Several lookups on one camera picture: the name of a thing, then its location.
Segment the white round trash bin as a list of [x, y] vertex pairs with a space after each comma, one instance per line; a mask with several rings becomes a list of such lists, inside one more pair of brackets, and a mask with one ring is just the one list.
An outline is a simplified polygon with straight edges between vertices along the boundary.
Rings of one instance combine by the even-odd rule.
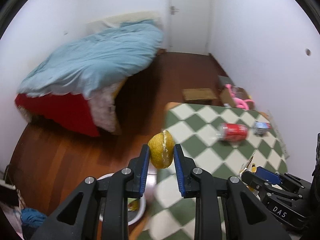
[[[102, 180], [105, 178], [110, 178], [113, 176], [113, 173], [105, 174], [99, 177], [97, 180]], [[103, 222], [104, 218], [104, 209], [105, 209], [105, 198], [101, 199], [100, 202], [100, 214], [99, 220]], [[144, 215], [146, 210], [146, 198], [142, 196], [140, 199], [128, 198], [127, 200], [127, 222], [128, 226], [138, 222]]]

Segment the small yellow white wrapper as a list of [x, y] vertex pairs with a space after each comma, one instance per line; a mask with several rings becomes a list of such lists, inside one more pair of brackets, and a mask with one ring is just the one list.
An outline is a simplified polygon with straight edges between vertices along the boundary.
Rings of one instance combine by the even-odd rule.
[[245, 171], [250, 171], [252, 173], [255, 173], [257, 171], [257, 166], [256, 164], [253, 162], [253, 159], [254, 159], [254, 155], [255, 153], [252, 154], [252, 156], [249, 158], [248, 162], [243, 164], [240, 168], [240, 171], [239, 171], [239, 175], [242, 176], [242, 174], [245, 172]]

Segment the green white checkered tablecloth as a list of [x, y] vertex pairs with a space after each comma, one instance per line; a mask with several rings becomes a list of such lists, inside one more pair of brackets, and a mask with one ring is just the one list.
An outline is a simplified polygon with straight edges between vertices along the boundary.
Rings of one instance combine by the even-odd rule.
[[[181, 145], [186, 157], [212, 176], [238, 176], [249, 158], [272, 172], [287, 172], [285, 155], [274, 130], [257, 137], [249, 130], [243, 142], [222, 142], [217, 138], [221, 123], [241, 124], [251, 129], [268, 120], [257, 111], [181, 103], [165, 113], [164, 129]], [[157, 172], [155, 198], [145, 229], [138, 239], [193, 239], [195, 199], [182, 198], [175, 165]]]

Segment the blue white milk carton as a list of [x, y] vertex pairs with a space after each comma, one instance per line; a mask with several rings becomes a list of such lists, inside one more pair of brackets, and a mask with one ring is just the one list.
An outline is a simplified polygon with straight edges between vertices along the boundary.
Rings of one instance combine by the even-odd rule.
[[268, 122], [256, 121], [253, 125], [253, 134], [263, 137], [270, 129], [271, 125]]

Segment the red cola can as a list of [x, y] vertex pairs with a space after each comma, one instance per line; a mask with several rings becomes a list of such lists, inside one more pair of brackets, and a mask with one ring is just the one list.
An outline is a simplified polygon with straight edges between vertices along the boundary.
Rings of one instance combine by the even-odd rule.
[[222, 141], [238, 142], [247, 138], [248, 128], [245, 125], [221, 123], [217, 137]]

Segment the brown cardboard box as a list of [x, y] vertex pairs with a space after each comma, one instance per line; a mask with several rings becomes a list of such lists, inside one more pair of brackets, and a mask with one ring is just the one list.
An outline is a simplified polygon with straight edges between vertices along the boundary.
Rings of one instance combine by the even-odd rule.
[[219, 96], [223, 104], [244, 110], [252, 110], [254, 108], [252, 98], [243, 88], [235, 86], [229, 77], [218, 76], [218, 80], [220, 89]]

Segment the pink plush toy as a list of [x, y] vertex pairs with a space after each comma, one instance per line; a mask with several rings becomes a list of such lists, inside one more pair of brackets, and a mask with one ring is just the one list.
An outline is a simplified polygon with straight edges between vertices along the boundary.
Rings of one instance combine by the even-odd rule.
[[223, 104], [227, 104], [232, 108], [239, 108], [244, 110], [254, 109], [254, 101], [241, 87], [226, 84], [220, 96]]

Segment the patterned mattress cover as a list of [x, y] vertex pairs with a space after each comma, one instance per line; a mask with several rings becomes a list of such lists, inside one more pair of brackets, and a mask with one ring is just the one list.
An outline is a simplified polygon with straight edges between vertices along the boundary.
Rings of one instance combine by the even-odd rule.
[[97, 90], [92, 93], [92, 97], [88, 100], [94, 124], [115, 135], [121, 133], [116, 115], [115, 100], [126, 81], [127, 78], [119, 83]]

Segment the red bed sheet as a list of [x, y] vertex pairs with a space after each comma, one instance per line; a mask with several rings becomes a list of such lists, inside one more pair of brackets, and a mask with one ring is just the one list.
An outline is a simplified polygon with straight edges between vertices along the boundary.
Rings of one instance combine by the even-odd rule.
[[17, 107], [23, 107], [33, 116], [37, 115], [52, 120], [69, 131], [90, 137], [100, 135], [93, 122], [89, 103], [81, 94], [47, 94], [35, 98], [28, 97], [26, 94], [18, 94], [15, 104]]

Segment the blue jacket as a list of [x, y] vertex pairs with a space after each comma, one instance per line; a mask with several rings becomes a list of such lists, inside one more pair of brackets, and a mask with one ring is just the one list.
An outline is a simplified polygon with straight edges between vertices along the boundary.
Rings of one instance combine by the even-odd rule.
[[47, 215], [29, 207], [24, 208], [21, 211], [21, 222], [23, 227], [37, 229], [46, 219]]

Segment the light blue duvet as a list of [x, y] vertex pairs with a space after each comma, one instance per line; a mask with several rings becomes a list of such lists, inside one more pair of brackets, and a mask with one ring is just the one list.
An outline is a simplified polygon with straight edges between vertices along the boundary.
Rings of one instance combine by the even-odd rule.
[[17, 93], [90, 99], [97, 90], [148, 68], [162, 42], [163, 32], [149, 23], [105, 29], [57, 48], [25, 77]]

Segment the white door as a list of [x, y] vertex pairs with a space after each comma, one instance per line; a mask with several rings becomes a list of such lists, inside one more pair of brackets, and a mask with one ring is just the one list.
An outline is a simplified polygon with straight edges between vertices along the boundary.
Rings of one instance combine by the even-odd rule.
[[169, 50], [207, 53], [212, 0], [169, 0]]

